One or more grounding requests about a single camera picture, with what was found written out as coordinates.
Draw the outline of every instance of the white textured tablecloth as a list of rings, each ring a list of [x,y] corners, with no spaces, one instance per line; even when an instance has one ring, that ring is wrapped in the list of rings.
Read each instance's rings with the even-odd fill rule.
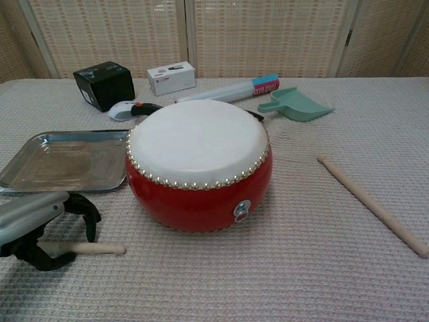
[[[197,91],[237,79],[198,79]],[[429,321],[429,260],[419,258],[316,161],[326,154],[429,243],[429,78],[285,78],[335,108],[310,123],[266,115],[274,155],[262,204],[239,225],[187,234],[152,220],[123,183],[86,194],[98,241],[124,256],[78,256],[55,272],[0,258],[0,321]],[[0,168],[48,130],[121,129],[74,80],[1,85]],[[166,105],[135,80],[139,99]],[[237,102],[256,111],[269,96]],[[0,195],[0,203],[19,194]],[[64,214],[43,239],[84,241]]]

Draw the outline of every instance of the silver tray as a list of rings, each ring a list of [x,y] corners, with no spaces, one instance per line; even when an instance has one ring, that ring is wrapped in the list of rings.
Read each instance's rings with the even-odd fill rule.
[[[127,130],[44,132],[0,172],[0,192],[105,191],[125,178]]]

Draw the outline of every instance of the drum rivet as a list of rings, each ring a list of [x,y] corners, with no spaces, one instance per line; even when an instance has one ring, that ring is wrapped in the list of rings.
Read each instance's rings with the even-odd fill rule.
[[[250,204],[250,200],[243,200],[235,207],[233,215],[236,223],[244,220],[244,218],[248,216]]]

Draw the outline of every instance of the drum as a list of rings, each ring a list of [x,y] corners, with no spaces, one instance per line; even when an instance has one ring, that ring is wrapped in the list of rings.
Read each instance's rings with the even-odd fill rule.
[[[268,134],[246,111],[220,101],[169,105],[127,140],[128,183],[141,206],[180,231],[217,231],[244,220],[272,170]]]

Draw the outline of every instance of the black box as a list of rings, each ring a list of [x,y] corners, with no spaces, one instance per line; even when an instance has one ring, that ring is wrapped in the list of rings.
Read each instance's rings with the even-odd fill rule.
[[[73,76],[85,101],[102,112],[120,101],[135,98],[130,71],[115,62],[78,70]]]

